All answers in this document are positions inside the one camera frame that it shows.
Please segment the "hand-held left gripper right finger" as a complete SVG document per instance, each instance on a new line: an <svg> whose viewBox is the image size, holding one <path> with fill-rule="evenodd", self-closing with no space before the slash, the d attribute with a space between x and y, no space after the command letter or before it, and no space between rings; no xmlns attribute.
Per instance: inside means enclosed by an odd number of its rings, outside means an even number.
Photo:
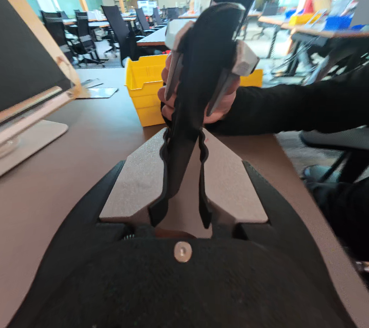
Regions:
<svg viewBox="0 0 369 328"><path fill-rule="evenodd" d="M242 159L206 129L199 136L199 213L206 229L264 224L268 216Z"/></svg>

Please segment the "person's right forearm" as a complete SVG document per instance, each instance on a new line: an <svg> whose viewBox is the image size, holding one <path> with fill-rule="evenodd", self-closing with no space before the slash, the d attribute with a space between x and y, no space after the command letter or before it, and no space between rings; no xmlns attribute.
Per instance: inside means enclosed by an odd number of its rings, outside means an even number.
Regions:
<svg viewBox="0 0 369 328"><path fill-rule="evenodd" d="M224 136L335 133L369 123L368 65L307 86L239 87L231 109L205 128Z"/></svg>

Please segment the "black office chair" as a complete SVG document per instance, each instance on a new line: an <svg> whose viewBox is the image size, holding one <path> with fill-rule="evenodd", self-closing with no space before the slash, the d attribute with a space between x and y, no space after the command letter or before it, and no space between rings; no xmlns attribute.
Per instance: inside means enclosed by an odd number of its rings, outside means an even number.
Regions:
<svg viewBox="0 0 369 328"><path fill-rule="evenodd" d="M81 43L75 35L69 35L66 32L62 14L60 12L41 11L41 16L44 26L71 64L86 63Z"/></svg>
<svg viewBox="0 0 369 328"><path fill-rule="evenodd" d="M77 55L81 57L80 64L96 64L105 68L106 59L99 58L95 41L90 32L87 12L75 11L78 43L74 45Z"/></svg>
<svg viewBox="0 0 369 328"><path fill-rule="evenodd" d="M125 67L127 59L137 61L140 54L136 44L136 34L123 19L118 7L102 5L101 8L118 42L122 67Z"/></svg>

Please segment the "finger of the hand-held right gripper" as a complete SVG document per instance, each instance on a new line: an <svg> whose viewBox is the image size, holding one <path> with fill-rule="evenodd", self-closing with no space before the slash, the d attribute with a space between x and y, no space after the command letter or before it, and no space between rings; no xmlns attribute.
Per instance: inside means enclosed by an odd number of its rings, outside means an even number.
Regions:
<svg viewBox="0 0 369 328"><path fill-rule="evenodd" d="M168 102L176 89L179 89L180 101L189 100L193 90L189 79L190 46L192 42L191 29L195 25L194 20L172 20L165 31L165 45L170 49L171 62L168 78L165 85L164 99Z"/></svg>
<svg viewBox="0 0 369 328"><path fill-rule="evenodd" d="M260 58L243 40L238 40L234 60L231 68L223 68L215 85L215 91L207 107L207 116L211 116L218 108L223 96L233 81L240 77L247 77L254 72Z"/></svg>

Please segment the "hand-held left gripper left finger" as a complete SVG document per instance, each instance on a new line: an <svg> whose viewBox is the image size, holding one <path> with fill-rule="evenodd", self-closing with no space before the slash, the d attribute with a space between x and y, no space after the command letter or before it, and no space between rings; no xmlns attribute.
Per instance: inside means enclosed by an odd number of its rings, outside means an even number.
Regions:
<svg viewBox="0 0 369 328"><path fill-rule="evenodd" d="M104 223L150 224L149 206L164 187L160 150L168 129L163 128L130 154L99 215Z"/></svg>

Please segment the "black computer monitor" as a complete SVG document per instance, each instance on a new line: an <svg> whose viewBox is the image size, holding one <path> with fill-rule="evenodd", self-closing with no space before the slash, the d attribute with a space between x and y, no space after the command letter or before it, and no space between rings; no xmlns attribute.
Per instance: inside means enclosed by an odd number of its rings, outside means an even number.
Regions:
<svg viewBox="0 0 369 328"><path fill-rule="evenodd" d="M1 125L51 100L51 111L76 99L76 70L27 0L0 4Z"/></svg>

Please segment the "yellow plastic bin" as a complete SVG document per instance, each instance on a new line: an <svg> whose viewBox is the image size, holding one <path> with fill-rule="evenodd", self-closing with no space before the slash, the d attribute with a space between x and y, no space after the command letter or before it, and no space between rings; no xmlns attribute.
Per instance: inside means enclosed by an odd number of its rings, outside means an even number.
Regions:
<svg viewBox="0 0 369 328"><path fill-rule="evenodd" d="M163 85L161 73L167 56L166 53L150 55L138 61L128 58L126 62L125 85L144 128L164 124L157 92Z"/></svg>

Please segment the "small blue bin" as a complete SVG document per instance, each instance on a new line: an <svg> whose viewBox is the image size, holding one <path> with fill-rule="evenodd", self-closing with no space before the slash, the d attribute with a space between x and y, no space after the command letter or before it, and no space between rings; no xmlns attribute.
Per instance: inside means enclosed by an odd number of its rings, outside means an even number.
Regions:
<svg viewBox="0 0 369 328"><path fill-rule="evenodd" d="M331 15L325 20L324 31L347 30L351 27L353 15Z"/></svg>

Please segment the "wooden table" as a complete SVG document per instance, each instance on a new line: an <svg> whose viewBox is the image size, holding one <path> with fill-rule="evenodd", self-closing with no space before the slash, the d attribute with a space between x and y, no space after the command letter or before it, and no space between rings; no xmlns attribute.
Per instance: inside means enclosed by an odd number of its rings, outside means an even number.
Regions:
<svg viewBox="0 0 369 328"><path fill-rule="evenodd" d="M368 64L368 31L324 31L316 24L291 26L281 16L261 16L258 22L274 26L267 58L273 54L278 32L290 32L291 55L271 68L272 80L299 78L302 85L309 85Z"/></svg>

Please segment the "black rectangular piece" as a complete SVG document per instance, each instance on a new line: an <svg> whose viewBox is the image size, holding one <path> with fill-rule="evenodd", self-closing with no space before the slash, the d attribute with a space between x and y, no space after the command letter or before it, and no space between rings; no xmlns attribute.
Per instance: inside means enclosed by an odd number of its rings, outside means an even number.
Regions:
<svg viewBox="0 0 369 328"><path fill-rule="evenodd" d="M241 4L207 8L184 36L182 72L174 101L168 141L167 198L181 186L221 73L230 70L236 52L234 33L245 14Z"/></svg>

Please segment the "person's right hand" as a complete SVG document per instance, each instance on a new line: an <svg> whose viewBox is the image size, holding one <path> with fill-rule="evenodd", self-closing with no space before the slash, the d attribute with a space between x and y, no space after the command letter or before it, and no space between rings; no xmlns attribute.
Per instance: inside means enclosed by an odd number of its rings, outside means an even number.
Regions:
<svg viewBox="0 0 369 328"><path fill-rule="evenodd" d="M172 52L167 55L165 61L165 67L161 72L161 77L163 80L163 86L158 90L158 98L161 102L161 114L163 119L165 120L167 126L171 126L172 124L172 114L174 112L174 103L177 97L176 92L172 95L169 100L165 100L165 89L166 83L168 80L170 63L172 61ZM226 117L228 112L230 111L232 104L236 98L236 91L240 86L240 77L235 77L232 80L232 84L229 86L227 92L224 94L222 100L220 101L218 107L215 111L210 115L206 116L204 114L204 127L209 130L216 131L216 128L219 126L219 122L222 122Z"/></svg>

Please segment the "long grey table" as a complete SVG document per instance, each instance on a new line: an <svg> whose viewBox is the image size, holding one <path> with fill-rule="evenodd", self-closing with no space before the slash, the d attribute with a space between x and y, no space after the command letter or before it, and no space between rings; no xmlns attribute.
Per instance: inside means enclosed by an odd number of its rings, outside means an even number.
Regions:
<svg viewBox="0 0 369 328"><path fill-rule="evenodd" d="M143 37L138 40L136 43L141 47L162 47L165 46L165 37L166 37L167 26L160 28L159 30L154 31L148 36Z"/></svg>

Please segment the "person's black clothing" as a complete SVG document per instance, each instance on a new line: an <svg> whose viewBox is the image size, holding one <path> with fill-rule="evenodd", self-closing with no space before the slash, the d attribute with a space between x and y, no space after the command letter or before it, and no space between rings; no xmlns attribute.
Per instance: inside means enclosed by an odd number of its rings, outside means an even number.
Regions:
<svg viewBox="0 0 369 328"><path fill-rule="evenodd" d="M303 180L335 235L361 270L368 272L369 190L368 128L338 133L301 132L302 142L312 148L341 151L331 167L312 165L303 170Z"/></svg>

